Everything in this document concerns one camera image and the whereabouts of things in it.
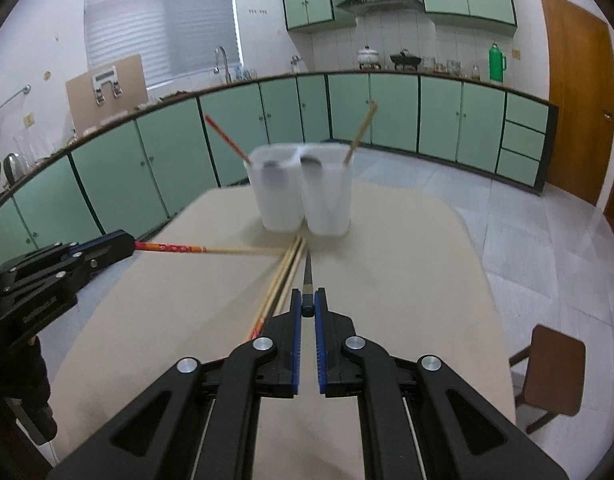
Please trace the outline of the bamboo chopstick red patterned handle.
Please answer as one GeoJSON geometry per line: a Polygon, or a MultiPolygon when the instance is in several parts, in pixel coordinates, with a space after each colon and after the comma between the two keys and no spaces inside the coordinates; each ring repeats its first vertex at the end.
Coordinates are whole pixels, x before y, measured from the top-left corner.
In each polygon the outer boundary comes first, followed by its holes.
{"type": "Polygon", "coordinates": [[[255,247],[206,247],[193,245],[157,244],[136,242],[137,252],[168,252],[168,254],[211,254],[211,255],[282,255],[282,248],[255,247]]]}

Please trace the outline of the black chopstick silver band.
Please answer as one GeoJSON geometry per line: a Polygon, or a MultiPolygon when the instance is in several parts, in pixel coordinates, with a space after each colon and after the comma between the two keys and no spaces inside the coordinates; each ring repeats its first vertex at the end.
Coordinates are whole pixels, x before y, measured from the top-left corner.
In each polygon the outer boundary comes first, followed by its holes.
{"type": "Polygon", "coordinates": [[[313,267],[311,266],[310,250],[306,252],[303,289],[301,290],[301,315],[312,318],[315,315],[313,305],[313,267]]]}

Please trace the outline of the bamboo chopstick plain tan handle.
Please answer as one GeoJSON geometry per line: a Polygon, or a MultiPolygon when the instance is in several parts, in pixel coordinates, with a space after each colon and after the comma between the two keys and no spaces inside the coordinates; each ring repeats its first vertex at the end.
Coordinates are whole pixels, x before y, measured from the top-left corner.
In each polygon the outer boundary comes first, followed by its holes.
{"type": "Polygon", "coordinates": [[[301,251],[303,250],[304,244],[304,237],[296,235],[290,247],[286,249],[275,271],[275,275],[264,293],[263,300],[260,301],[260,306],[254,316],[252,326],[249,327],[247,331],[245,341],[257,338],[263,332],[269,318],[275,314],[275,311],[278,309],[278,304],[282,302],[285,285],[292,284],[292,269],[294,263],[301,260],[301,251]]]}

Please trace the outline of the bamboo chopstick red orange handle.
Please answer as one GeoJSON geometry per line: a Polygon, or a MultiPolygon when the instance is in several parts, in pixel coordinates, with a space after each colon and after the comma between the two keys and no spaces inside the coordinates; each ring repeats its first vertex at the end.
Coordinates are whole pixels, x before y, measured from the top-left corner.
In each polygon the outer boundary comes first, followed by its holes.
{"type": "Polygon", "coordinates": [[[218,136],[220,136],[220,138],[226,142],[226,144],[229,145],[229,147],[231,148],[232,151],[234,151],[235,154],[237,154],[237,156],[239,156],[241,159],[244,160],[245,164],[250,165],[252,162],[249,159],[249,155],[247,155],[238,145],[237,142],[235,142],[231,136],[229,136],[228,133],[226,133],[225,130],[223,130],[218,124],[217,122],[215,122],[215,120],[213,118],[211,118],[211,116],[209,116],[208,114],[204,115],[205,118],[205,122],[208,123],[208,125],[211,126],[211,128],[214,129],[215,133],[218,134],[218,136]]]}

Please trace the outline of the shiny steel spoon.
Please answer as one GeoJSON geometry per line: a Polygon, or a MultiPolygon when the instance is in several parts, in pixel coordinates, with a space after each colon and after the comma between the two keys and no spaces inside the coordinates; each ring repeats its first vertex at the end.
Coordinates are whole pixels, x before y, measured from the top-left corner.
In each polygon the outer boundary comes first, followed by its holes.
{"type": "Polygon", "coordinates": [[[313,156],[303,156],[301,158],[301,164],[302,165],[317,166],[317,167],[321,167],[322,166],[322,162],[319,159],[317,159],[316,157],[313,157],[313,156]]]}

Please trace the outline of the tan chopstick brown handle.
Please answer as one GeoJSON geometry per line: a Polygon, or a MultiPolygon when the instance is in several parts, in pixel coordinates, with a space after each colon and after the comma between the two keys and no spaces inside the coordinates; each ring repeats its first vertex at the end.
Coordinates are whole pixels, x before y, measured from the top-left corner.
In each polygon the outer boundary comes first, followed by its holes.
{"type": "Polygon", "coordinates": [[[373,121],[373,117],[375,115],[375,113],[377,113],[377,103],[376,102],[371,102],[370,103],[370,107],[368,110],[367,115],[365,115],[365,118],[363,118],[363,122],[361,123],[361,126],[356,134],[356,136],[354,137],[353,142],[351,142],[349,144],[349,149],[345,155],[345,158],[343,160],[343,164],[345,166],[348,166],[351,159],[353,158],[355,151],[357,150],[361,140],[363,139],[363,137],[365,136],[365,133],[368,131],[368,129],[371,126],[371,122],[373,121]]]}

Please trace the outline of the dark brown chopstick red handle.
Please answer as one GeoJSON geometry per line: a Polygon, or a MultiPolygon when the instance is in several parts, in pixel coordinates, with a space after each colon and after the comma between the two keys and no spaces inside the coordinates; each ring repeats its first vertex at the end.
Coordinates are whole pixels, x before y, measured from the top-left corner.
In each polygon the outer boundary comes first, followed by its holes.
{"type": "MultiPolygon", "coordinates": [[[[303,255],[303,252],[304,252],[304,249],[305,249],[305,245],[306,245],[306,241],[305,241],[305,244],[304,244],[303,250],[301,251],[301,256],[303,255]]],[[[301,260],[296,261],[296,262],[294,263],[294,267],[293,267],[293,269],[292,269],[293,279],[294,279],[295,273],[296,273],[296,271],[297,271],[297,266],[298,266],[298,263],[300,263],[300,262],[301,262],[301,260]]],[[[278,304],[278,309],[275,311],[275,314],[274,314],[274,315],[276,315],[276,314],[278,314],[279,312],[281,312],[281,311],[282,311],[283,306],[284,306],[284,301],[286,300],[286,296],[287,296],[287,294],[289,293],[289,291],[290,291],[290,289],[291,289],[291,287],[292,287],[292,284],[286,284],[286,285],[285,285],[285,291],[284,291],[284,294],[283,294],[283,297],[282,297],[282,302],[281,302],[281,304],[278,304]]]]}

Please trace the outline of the green lower kitchen cabinets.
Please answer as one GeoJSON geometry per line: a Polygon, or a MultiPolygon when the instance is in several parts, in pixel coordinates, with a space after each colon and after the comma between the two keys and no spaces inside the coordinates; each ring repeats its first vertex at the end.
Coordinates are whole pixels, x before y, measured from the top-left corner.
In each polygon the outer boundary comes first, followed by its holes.
{"type": "Polygon", "coordinates": [[[185,93],[63,148],[0,197],[0,261],[125,230],[146,237],[212,188],[247,178],[208,114],[250,152],[265,144],[353,140],[540,193],[557,105],[460,78],[319,73],[185,93]]]}

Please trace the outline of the brown wooden stool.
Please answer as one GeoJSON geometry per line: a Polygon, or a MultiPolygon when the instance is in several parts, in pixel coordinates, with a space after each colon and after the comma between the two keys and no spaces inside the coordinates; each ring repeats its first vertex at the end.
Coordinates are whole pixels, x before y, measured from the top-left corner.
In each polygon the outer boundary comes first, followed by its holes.
{"type": "Polygon", "coordinates": [[[560,415],[575,416],[582,406],[586,347],[583,341],[537,324],[531,343],[509,359],[510,367],[528,362],[521,392],[514,398],[522,405],[545,412],[526,427],[527,434],[544,428],[560,415]]]}

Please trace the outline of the clear glass pitcher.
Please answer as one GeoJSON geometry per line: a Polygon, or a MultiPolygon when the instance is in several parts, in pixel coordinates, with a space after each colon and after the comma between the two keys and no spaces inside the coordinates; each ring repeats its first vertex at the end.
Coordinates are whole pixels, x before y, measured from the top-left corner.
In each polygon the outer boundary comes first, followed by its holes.
{"type": "Polygon", "coordinates": [[[36,164],[36,153],[34,152],[34,144],[31,141],[30,133],[26,128],[18,130],[13,136],[16,153],[22,160],[25,171],[29,172],[36,164]]]}

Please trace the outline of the brown cardboard panel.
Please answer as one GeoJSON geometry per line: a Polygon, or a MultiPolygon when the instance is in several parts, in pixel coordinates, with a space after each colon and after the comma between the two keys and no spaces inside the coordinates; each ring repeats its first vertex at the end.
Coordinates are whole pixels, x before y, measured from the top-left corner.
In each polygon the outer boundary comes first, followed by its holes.
{"type": "Polygon", "coordinates": [[[72,124],[83,134],[148,101],[141,55],[103,64],[66,82],[72,124]]]}

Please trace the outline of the white double utensil holder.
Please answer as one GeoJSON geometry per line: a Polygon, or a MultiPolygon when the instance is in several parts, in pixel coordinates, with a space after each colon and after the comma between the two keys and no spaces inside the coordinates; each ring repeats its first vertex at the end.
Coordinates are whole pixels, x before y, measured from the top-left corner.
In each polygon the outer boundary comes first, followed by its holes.
{"type": "Polygon", "coordinates": [[[354,156],[343,164],[349,149],[340,143],[279,143],[255,148],[244,163],[261,222],[266,230],[293,233],[302,226],[316,236],[339,237],[347,233],[351,214],[351,177],[354,156]],[[313,156],[321,167],[302,165],[313,156]],[[264,168],[263,162],[281,162],[264,168]]]}

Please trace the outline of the chrome sink faucet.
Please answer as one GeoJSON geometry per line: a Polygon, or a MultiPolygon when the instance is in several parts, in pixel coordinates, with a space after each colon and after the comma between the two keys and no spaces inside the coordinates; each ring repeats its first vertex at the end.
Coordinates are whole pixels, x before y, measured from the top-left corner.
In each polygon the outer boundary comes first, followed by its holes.
{"type": "Polygon", "coordinates": [[[220,75],[225,84],[232,84],[232,76],[229,69],[228,55],[224,47],[218,46],[215,49],[214,74],[220,75]]]}

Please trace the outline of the window with white blinds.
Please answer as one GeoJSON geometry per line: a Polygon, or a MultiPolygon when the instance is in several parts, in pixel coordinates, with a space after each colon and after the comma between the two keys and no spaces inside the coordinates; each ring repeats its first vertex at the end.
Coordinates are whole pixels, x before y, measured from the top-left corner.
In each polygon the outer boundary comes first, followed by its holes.
{"type": "Polygon", "coordinates": [[[131,55],[149,87],[242,62],[235,0],[84,0],[91,68],[131,55]]]}

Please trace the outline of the glass jars on counter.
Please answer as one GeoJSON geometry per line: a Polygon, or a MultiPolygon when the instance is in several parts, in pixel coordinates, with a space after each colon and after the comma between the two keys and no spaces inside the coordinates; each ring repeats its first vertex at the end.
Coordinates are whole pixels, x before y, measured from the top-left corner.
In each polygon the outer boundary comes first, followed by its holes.
{"type": "Polygon", "coordinates": [[[432,58],[432,56],[426,56],[422,58],[420,68],[426,73],[462,77],[476,81],[481,80],[480,70],[477,65],[474,65],[471,70],[463,70],[461,63],[456,60],[441,62],[437,61],[436,58],[432,58]]]}

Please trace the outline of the black wok pan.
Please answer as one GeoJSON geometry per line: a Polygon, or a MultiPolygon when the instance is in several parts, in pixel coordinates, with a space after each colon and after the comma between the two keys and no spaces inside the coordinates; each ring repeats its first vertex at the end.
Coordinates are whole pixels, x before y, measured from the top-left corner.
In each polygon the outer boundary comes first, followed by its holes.
{"type": "Polygon", "coordinates": [[[422,58],[410,53],[407,49],[391,54],[389,59],[394,65],[394,70],[400,70],[401,72],[418,72],[422,63],[422,58]]]}

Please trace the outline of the white cooking pot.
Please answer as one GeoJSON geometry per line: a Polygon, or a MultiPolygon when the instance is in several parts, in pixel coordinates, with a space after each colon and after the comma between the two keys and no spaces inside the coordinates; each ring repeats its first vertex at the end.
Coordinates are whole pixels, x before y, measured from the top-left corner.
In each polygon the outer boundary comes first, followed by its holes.
{"type": "Polygon", "coordinates": [[[361,70],[380,70],[380,54],[377,50],[365,46],[357,51],[357,63],[361,70]]]}

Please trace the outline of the green thermos flask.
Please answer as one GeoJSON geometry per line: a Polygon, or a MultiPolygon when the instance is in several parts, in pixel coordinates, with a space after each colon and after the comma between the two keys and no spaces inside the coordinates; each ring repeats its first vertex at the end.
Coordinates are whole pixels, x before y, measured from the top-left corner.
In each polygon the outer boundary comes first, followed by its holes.
{"type": "Polygon", "coordinates": [[[507,58],[504,52],[498,47],[498,44],[492,44],[488,50],[488,73],[490,80],[502,84],[507,70],[507,58]]]}

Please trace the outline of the wooden door near cabinets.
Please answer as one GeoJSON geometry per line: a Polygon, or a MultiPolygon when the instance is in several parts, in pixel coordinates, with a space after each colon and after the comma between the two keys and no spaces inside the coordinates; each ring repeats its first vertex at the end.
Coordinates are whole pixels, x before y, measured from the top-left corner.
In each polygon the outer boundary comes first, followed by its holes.
{"type": "Polygon", "coordinates": [[[568,0],[540,0],[549,101],[559,107],[548,182],[595,204],[614,135],[614,54],[608,24],[568,0]]]}

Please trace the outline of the black range hood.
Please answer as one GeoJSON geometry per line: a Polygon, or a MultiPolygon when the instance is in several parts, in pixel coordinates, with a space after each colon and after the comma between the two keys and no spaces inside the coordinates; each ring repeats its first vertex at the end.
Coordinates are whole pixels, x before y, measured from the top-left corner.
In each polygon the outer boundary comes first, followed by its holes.
{"type": "Polygon", "coordinates": [[[344,0],[336,7],[358,16],[367,15],[374,12],[424,10],[421,0],[344,0]]]}

